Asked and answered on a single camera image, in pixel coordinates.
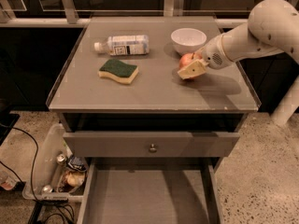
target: bowl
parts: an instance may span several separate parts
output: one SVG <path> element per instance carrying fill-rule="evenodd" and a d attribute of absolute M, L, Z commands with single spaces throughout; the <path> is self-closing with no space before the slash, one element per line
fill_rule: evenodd
<path fill-rule="evenodd" d="M 206 34 L 193 28 L 180 28 L 171 34 L 175 51 L 183 56 L 194 53 L 206 43 Z"/>

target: drawer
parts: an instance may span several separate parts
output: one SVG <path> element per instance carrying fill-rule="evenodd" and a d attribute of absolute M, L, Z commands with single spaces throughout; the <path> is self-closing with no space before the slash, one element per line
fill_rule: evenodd
<path fill-rule="evenodd" d="M 190 166 L 163 159 L 151 168 L 98 160 L 93 159 L 89 170 L 78 224 L 223 223 L 209 159 Z"/>
<path fill-rule="evenodd" d="M 74 132 L 64 140 L 78 157 L 226 157 L 238 133 Z"/>

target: apple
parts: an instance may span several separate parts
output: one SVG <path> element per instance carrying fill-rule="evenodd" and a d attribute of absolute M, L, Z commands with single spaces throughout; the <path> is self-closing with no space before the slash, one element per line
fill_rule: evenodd
<path fill-rule="evenodd" d="M 183 55 L 179 60 L 178 70 L 180 70 L 184 66 L 190 64 L 192 62 L 192 60 L 195 60 L 195 59 L 202 59 L 202 56 L 199 54 L 196 54 L 196 53 L 187 53 L 187 54 Z"/>

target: green sponge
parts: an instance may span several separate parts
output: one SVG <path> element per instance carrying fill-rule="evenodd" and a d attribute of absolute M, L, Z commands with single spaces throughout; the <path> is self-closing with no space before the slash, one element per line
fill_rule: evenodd
<path fill-rule="evenodd" d="M 138 66 L 116 59 L 106 61 L 99 70 L 100 77 L 111 78 L 121 84 L 131 84 L 138 74 Z"/>

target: concrete floor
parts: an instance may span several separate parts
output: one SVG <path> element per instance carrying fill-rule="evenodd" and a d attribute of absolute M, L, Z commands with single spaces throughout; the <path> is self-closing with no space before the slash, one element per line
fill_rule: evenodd
<path fill-rule="evenodd" d="M 59 121 L 49 112 L 18 114 L 15 127 L 29 132 L 40 146 Z M 266 113 L 251 114 L 240 133 L 216 173 L 225 223 L 299 223 L 299 114 L 283 127 Z M 35 152 L 30 138 L 12 131 L 0 146 L 0 160 L 28 181 Z M 0 223 L 27 223 L 33 208 L 34 202 L 24 200 L 20 192 L 0 190 Z"/>

